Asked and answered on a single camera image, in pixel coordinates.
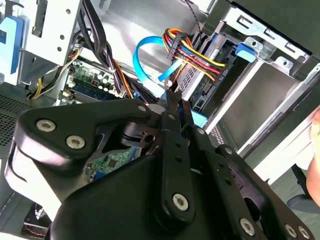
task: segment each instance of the capacitor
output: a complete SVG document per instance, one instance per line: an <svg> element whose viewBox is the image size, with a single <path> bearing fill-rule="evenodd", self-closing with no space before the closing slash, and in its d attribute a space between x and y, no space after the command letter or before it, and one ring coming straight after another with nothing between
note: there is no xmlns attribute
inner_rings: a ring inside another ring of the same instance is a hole
<svg viewBox="0 0 320 240"><path fill-rule="evenodd" d="M105 87L106 87L107 89L109 89L109 88L111 87L111 83L110 83L110 82L107 82L107 83L105 84Z"/></svg>
<svg viewBox="0 0 320 240"><path fill-rule="evenodd" d="M100 73L97 77L98 80L102 80L104 78L104 76Z"/></svg>

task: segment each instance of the black mechanical arm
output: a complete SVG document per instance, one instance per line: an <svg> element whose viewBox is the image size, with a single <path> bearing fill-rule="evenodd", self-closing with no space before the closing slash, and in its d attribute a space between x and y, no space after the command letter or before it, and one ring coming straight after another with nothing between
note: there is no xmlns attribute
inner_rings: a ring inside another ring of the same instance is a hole
<svg viewBox="0 0 320 240"><path fill-rule="evenodd" d="M141 157L88 184L88 161L131 146ZM29 110L5 177L53 220L48 240L314 239L236 152L212 146L178 93Z"/></svg>

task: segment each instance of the ventilation grille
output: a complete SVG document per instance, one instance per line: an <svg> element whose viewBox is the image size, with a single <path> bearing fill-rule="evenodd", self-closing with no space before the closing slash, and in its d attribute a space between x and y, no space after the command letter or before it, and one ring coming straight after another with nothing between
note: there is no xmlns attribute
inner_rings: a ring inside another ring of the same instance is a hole
<svg viewBox="0 0 320 240"><path fill-rule="evenodd" d="M32 106L0 95L0 109L7 110L18 115L24 110L32 109Z"/></svg>
<svg viewBox="0 0 320 240"><path fill-rule="evenodd" d="M19 114L32 108L0 94L0 147L5 147L11 142Z"/></svg>
<svg viewBox="0 0 320 240"><path fill-rule="evenodd" d="M197 70L195 68L189 67L187 74L185 75L182 82L179 84L179 90L181 90L183 93L188 88L189 84L192 84L192 80L194 79L196 71Z"/></svg>
<svg viewBox="0 0 320 240"><path fill-rule="evenodd" d="M16 118L0 113L0 146L4 147L11 142L15 125Z"/></svg>
<svg viewBox="0 0 320 240"><path fill-rule="evenodd" d="M218 141L218 143L221 144L225 144L224 139L221 136L220 131L218 130L218 128L215 126L212 131L211 131L211 135L214 136L216 138L216 140Z"/></svg>

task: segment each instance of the metal bolt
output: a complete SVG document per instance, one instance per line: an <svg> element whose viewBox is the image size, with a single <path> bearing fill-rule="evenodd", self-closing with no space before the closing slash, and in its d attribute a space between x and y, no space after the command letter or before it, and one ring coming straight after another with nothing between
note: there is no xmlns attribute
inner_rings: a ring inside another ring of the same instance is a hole
<svg viewBox="0 0 320 240"><path fill-rule="evenodd" d="M172 120L176 120L175 116L169 114L169 118L171 118Z"/></svg>
<svg viewBox="0 0 320 240"><path fill-rule="evenodd" d="M251 224L251 222L246 218L240 219L240 225L242 229L250 236L254 236L256 231L254 226Z"/></svg>
<svg viewBox="0 0 320 240"><path fill-rule="evenodd" d="M147 109L144 106L138 106L138 108L143 112L147 111Z"/></svg>
<svg viewBox="0 0 320 240"><path fill-rule="evenodd" d="M228 148L228 147L225 148L225 151L230 155L232 154L232 150L230 148Z"/></svg>
<svg viewBox="0 0 320 240"><path fill-rule="evenodd" d="M296 233L296 231L292 228L292 226L290 226L289 224L285 225L285 229L287 230L287 232L294 238L296 238L298 235Z"/></svg>
<svg viewBox="0 0 320 240"><path fill-rule="evenodd" d="M36 123L36 127L40 131L46 132L46 133L52 132L53 130L56 129L56 125L54 124L54 122L46 119L39 120Z"/></svg>
<svg viewBox="0 0 320 240"><path fill-rule="evenodd" d="M204 131L202 128L200 128L200 127L198 127L198 132L199 132L201 135L204 135L204 134L205 134L205 131Z"/></svg>
<svg viewBox="0 0 320 240"><path fill-rule="evenodd" d="M180 193L173 195L172 201L174 205L181 211L187 211L189 208L188 200Z"/></svg>
<svg viewBox="0 0 320 240"><path fill-rule="evenodd" d="M309 233L308 233L302 226L299 226L298 228L299 228L300 233L301 233L306 239L310 239Z"/></svg>
<svg viewBox="0 0 320 240"><path fill-rule="evenodd" d="M82 137L72 135L66 139L66 144L72 149L83 149L86 142Z"/></svg>

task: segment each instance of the motherboard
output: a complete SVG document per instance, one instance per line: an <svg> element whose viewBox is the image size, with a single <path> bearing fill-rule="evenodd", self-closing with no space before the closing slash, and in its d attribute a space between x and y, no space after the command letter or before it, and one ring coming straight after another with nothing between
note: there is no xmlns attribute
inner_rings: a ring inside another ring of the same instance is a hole
<svg viewBox="0 0 320 240"><path fill-rule="evenodd" d="M67 104L102 102L124 97L123 92L117 93L111 73L81 60L74 61L69 68L62 95Z"/></svg>

